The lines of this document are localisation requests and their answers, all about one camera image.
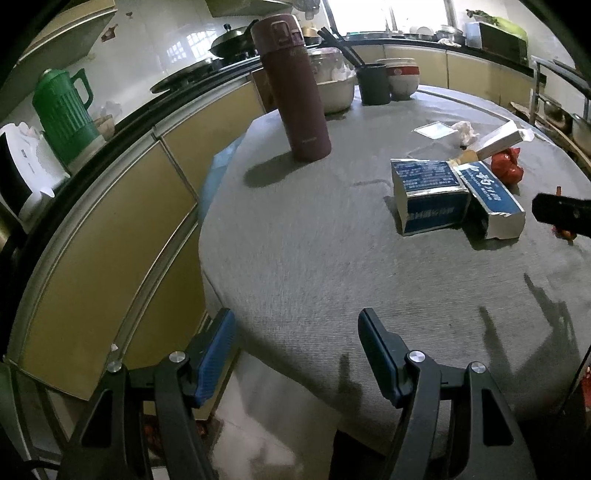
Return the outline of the red plastic bag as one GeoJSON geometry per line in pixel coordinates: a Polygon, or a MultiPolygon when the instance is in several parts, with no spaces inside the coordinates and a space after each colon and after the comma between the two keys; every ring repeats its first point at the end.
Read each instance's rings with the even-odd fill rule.
{"type": "Polygon", "coordinates": [[[512,147],[492,156],[491,170],[507,186],[517,185],[523,179],[524,169],[518,164],[520,151],[512,147]]]}

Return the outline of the white long box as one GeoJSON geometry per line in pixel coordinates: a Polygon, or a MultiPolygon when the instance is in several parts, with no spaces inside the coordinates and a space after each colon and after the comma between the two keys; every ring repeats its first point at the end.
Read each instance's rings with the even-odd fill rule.
{"type": "Polygon", "coordinates": [[[468,147],[468,150],[475,152],[479,160],[484,160],[512,148],[523,140],[522,130],[514,121],[508,121],[491,133],[479,138],[468,147]]]}

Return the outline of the dark blue carton box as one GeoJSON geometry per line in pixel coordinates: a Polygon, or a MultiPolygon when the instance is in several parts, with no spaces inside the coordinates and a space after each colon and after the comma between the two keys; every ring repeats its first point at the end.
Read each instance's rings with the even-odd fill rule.
{"type": "Polygon", "coordinates": [[[391,168],[394,203],[403,235],[462,223],[470,193],[449,162],[393,159],[391,168]]]}

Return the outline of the metal storage rack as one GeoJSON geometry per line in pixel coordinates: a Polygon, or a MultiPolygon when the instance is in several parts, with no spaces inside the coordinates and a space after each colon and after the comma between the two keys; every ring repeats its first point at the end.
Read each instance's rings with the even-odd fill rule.
{"type": "Polygon", "coordinates": [[[531,57],[534,87],[531,90],[528,121],[550,129],[559,145],[574,156],[575,163],[590,177],[590,84],[574,67],[559,60],[531,57]],[[555,98],[542,92],[542,70],[548,70],[583,96],[583,114],[570,113],[555,98]]]}

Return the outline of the crumpled white tissue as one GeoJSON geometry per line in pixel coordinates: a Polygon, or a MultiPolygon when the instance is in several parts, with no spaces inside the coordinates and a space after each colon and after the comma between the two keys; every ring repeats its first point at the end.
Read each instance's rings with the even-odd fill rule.
{"type": "Polygon", "coordinates": [[[460,146],[462,148],[467,148],[472,145],[480,137],[480,134],[474,129],[470,121],[458,121],[454,123],[451,128],[457,132],[460,146]]]}

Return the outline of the grey tablecloth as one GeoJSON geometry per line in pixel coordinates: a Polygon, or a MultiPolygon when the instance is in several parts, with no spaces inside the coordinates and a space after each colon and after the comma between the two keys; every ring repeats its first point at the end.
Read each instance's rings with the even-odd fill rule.
{"type": "Polygon", "coordinates": [[[487,135],[511,113],[424,87],[408,101],[353,103],[329,120],[332,152],[290,158],[280,115],[250,123],[199,236],[209,313],[226,307],[246,352],[297,381],[370,437],[398,413],[356,329],[363,308],[438,363],[484,363],[515,413],[557,406],[590,344],[590,242],[528,217],[516,240],[460,229],[404,236],[391,162],[427,146],[420,126],[469,121],[487,135]]]}

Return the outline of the clear plastic sheet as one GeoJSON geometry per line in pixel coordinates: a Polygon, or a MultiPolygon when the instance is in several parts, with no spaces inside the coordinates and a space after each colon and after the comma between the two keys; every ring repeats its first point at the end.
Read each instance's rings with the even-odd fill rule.
{"type": "Polygon", "coordinates": [[[414,129],[414,132],[431,140],[456,137],[458,131],[442,122],[433,122],[414,129]]]}

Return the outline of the black microwave oven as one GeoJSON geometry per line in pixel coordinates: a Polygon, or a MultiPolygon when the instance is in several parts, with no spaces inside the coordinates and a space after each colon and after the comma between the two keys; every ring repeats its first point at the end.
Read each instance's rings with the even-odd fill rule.
{"type": "Polygon", "coordinates": [[[465,24],[466,45],[526,65],[527,42],[494,25],[484,22],[465,24]]]}

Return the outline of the stacked red white bowls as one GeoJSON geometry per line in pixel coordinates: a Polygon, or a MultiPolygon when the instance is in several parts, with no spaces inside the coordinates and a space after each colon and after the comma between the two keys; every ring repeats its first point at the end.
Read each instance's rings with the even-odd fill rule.
{"type": "Polygon", "coordinates": [[[394,100],[407,100],[420,85],[420,67],[414,58],[384,58],[378,60],[385,65],[394,100]]]}

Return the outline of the dark chopstick holder cup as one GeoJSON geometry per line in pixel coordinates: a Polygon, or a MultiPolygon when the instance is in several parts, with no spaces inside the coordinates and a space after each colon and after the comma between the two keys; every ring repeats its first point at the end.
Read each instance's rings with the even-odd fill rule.
{"type": "Polygon", "coordinates": [[[379,106],[391,102],[387,66],[381,63],[366,63],[356,67],[363,105],[379,106]]]}

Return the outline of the white electric kettle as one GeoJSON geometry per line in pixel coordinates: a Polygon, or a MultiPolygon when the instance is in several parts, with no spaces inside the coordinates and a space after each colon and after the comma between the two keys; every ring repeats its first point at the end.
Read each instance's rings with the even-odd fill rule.
{"type": "Polygon", "coordinates": [[[1,127],[1,204],[23,226],[38,219],[69,177],[34,128],[24,122],[1,127]]]}

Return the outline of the steel pot with lid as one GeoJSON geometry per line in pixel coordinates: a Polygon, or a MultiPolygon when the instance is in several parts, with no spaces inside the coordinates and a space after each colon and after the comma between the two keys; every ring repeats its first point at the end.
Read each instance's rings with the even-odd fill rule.
{"type": "Polygon", "coordinates": [[[342,51],[334,47],[314,48],[308,56],[325,115],[348,110],[355,97],[356,72],[342,51]]]}

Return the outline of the green thermos jug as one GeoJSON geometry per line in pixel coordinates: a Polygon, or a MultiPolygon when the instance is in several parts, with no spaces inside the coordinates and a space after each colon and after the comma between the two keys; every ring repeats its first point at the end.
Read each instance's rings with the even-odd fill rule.
{"type": "Polygon", "coordinates": [[[32,105],[47,143],[64,166],[100,136],[88,113],[93,99],[84,69],[73,76],[65,70],[47,69],[37,82],[32,105]]]}

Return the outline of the maroon thermos bottle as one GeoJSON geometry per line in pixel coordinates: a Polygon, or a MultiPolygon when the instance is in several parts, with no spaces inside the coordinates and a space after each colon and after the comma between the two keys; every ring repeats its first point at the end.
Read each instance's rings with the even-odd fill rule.
{"type": "Polygon", "coordinates": [[[253,24],[250,32],[294,159],[315,162],[325,158],[332,144],[297,18],[291,14],[272,15],[253,24]]]}

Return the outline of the black wok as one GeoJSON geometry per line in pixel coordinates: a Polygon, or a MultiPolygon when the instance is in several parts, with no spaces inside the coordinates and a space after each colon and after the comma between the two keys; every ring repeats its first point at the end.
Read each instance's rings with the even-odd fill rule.
{"type": "Polygon", "coordinates": [[[259,20],[254,19],[245,27],[232,28],[230,24],[223,26],[224,33],[216,37],[209,52],[219,58],[230,58],[242,54],[253,55],[256,52],[256,46],[252,39],[252,27],[259,20]]]}

